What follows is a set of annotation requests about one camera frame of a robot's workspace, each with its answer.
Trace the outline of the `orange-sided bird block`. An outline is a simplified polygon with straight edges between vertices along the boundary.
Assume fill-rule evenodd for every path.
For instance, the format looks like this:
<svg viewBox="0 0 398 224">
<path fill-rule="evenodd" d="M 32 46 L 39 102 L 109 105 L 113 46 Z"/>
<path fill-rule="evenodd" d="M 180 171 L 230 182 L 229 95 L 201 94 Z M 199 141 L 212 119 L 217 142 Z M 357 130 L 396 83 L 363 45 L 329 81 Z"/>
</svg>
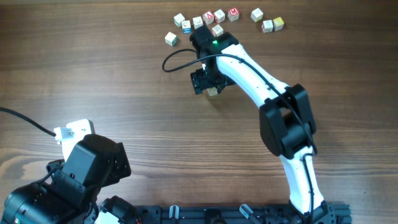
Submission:
<svg viewBox="0 0 398 224">
<path fill-rule="evenodd" d="M 215 96 L 218 94 L 218 90 L 215 87 L 207 88 L 206 90 L 209 96 Z"/>
</svg>

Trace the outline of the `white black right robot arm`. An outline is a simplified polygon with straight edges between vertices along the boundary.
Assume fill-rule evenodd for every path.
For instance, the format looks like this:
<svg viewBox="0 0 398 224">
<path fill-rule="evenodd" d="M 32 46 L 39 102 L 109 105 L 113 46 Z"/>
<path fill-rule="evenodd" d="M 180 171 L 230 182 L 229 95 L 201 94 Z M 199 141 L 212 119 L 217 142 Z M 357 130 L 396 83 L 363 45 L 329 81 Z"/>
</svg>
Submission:
<svg viewBox="0 0 398 224">
<path fill-rule="evenodd" d="M 217 95 L 226 86 L 238 85 L 258 107 L 262 141 L 281 160 L 289 183 L 292 221 L 336 223 L 335 211 L 320 193 L 313 169 L 316 127 L 303 86 L 288 86 L 272 77 L 228 32 L 217 36 L 201 26 L 190 42 L 202 63 L 191 74 L 197 95 L 203 91 Z"/>
</svg>

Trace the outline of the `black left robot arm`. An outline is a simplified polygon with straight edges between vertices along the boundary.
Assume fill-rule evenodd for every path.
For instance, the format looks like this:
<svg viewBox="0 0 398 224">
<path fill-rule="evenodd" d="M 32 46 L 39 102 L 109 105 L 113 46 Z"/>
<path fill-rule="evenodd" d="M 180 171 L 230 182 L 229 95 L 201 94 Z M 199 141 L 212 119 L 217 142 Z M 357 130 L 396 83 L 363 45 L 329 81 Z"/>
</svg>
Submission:
<svg viewBox="0 0 398 224">
<path fill-rule="evenodd" d="M 47 175 L 11 192 L 1 223 L 94 223 L 103 187 L 131 175 L 123 143 L 89 134 L 68 159 L 49 162 Z"/>
</svg>

